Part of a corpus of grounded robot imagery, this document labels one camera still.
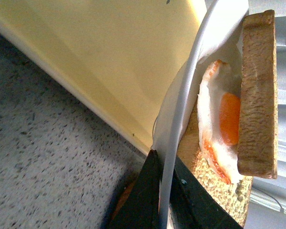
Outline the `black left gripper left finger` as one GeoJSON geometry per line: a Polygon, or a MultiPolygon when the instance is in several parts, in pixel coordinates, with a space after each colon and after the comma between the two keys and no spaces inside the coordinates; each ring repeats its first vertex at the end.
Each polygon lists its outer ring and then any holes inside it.
{"type": "Polygon", "coordinates": [[[140,174],[123,206],[109,223],[109,229],[159,228],[160,163],[150,150],[140,174]]]}

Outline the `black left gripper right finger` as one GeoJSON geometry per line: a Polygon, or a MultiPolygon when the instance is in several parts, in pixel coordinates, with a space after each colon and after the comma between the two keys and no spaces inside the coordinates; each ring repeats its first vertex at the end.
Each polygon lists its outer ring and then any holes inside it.
{"type": "Polygon", "coordinates": [[[180,158],[176,158],[170,194],[175,229],[241,229],[205,190],[180,158]]]}

